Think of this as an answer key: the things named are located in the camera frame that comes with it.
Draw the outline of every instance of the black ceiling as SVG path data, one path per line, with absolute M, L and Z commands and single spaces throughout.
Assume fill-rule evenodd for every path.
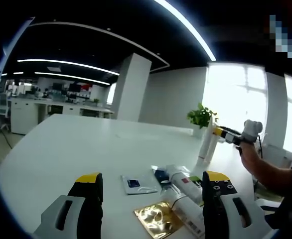
M 270 71 L 292 74 L 292 59 L 275 52 L 267 31 L 270 14 L 282 14 L 282 6 L 264 1 L 231 3 L 198 0 L 169 0 L 198 30 L 217 61 L 239 61 L 265 65 Z M 37 25 L 44 22 L 55 24 Z M 16 77 L 34 77 L 34 72 L 50 72 L 47 66 L 60 66 L 62 72 L 105 82 L 117 76 L 79 66 L 47 62 L 21 62 L 18 59 L 52 59 L 87 64 L 119 72 L 121 62 L 132 53 L 152 61 L 151 69 L 166 66 L 160 59 L 121 39 L 95 30 L 58 22 L 97 27 L 125 37 L 169 63 L 159 71 L 205 66 L 210 61 L 200 44 L 170 12 L 153 0 L 105 0 L 74 6 L 73 13 L 56 11 L 36 14 L 5 66 L 4 73 L 24 72 Z

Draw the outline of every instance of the floor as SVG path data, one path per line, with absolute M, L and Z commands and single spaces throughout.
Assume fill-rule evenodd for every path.
M 10 133 L 10 132 L 7 132 L 6 130 L 3 130 L 3 132 L 6 135 L 7 140 L 12 147 L 14 147 L 23 138 L 23 135 Z M 11 148 L 8 146 L 5 140 L 5 137 L 0 132 L 0 164 L 2 163 L 2 161 L 5 159 L 5 157 L 10 151 L 11 151 Z

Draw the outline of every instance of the hand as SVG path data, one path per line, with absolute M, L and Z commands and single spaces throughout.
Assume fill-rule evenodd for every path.
M 258 153 L 253 144 L 241 142 L 240 148 L 242 151 L 241 161 L 248 171 L 251 171 L 254 165 L 260 160 Z

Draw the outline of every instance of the human arm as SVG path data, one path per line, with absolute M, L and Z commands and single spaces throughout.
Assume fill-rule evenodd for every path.
M 242 142 L 240 147 L 245 168 L 266 188 L 284 196 L 292 184 L 292 169 L 277 168 L 263 161 L 251 144 Z

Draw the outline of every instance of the green plant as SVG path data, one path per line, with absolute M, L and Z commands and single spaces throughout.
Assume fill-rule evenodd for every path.
M 191 123 L 198 125 L 199 128 L 207 127 L 209 124 L 210 117 L 216 116 L 217 113 L 213 113 L 208 107 L 204 107 L 201 103 L 198 103 L 198 109 L 195 111 L 190 111 L 187 114 L 187 119 Z

